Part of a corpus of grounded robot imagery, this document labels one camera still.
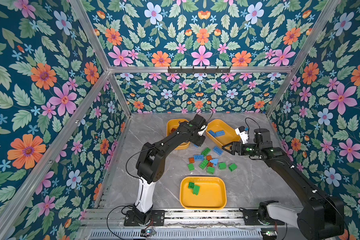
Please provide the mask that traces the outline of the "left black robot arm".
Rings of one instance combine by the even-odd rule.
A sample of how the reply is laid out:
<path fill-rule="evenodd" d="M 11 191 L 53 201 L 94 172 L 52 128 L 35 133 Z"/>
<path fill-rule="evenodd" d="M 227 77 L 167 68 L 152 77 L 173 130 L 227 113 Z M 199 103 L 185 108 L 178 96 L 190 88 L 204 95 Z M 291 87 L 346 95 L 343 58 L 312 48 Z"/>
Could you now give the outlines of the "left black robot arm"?
<path fill-rule="evenodd" d="M 136 169 L 140 180 L 139 194 L 134 207 L 137 212 L 146 214 L 153 208 L 153 194 L 156 182 L 165 172 L 166 158 L 183 143 L 201 146 L 206 136 L 208 121 L 200 116 L 178 124 L 174 132 L 156 143 L 145 143 L 140 151 Z"/>

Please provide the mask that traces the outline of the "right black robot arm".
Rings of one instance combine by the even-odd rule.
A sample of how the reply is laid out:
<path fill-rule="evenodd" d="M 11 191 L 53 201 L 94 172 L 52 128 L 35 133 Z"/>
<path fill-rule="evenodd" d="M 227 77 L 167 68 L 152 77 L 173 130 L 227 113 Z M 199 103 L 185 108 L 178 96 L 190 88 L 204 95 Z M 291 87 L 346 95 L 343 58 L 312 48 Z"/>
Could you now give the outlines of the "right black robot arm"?
<path fill-rule="evenodd" d="M 344 203 L 319 189 L 293 165 L 282 148 L 274 147 L 269 130 L 255 129 L 253 143 L 248 143 L 249 133 L 244 127 L 235 131 L 241 141 L 225 144 L 222 149 L 231 155 L 263 161 L 287 183 L 302 204 L 298 211 L 278 201 L 264 201 L 256 211 L 242 209 L 244 216 L 251 213 L 263 225 L 283 222 L 294 226 L 307 240 L 324 240 L 345 232 Z"/>

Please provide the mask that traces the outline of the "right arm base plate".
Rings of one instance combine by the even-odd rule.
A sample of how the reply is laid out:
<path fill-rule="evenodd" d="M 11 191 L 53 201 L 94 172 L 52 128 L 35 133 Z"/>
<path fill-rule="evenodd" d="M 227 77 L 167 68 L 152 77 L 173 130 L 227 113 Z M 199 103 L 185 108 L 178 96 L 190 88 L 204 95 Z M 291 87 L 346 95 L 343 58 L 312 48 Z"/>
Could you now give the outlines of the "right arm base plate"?
<path fill-rule="evenodd" d="M 244 209 L 239 208 L 239 211 L 243 214 L 244 222 L 247 226 L 284 226 L 285 223 L 279 220 L 262 218 L 259 216 L 258 209 Z"/>

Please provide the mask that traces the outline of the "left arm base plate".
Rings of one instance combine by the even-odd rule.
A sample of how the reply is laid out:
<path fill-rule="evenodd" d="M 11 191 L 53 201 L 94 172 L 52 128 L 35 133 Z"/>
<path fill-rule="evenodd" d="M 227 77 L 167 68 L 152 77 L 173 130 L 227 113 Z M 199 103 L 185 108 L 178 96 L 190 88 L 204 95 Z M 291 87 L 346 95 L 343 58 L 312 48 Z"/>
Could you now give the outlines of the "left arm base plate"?
<path fill-rule="evenodd" d="M 125 227 L 147 227 L 148 225 L 163 226 L 166 212 L 164 210 L 150 210 L 147 213 L 129 210 L 127 211 Z"/>

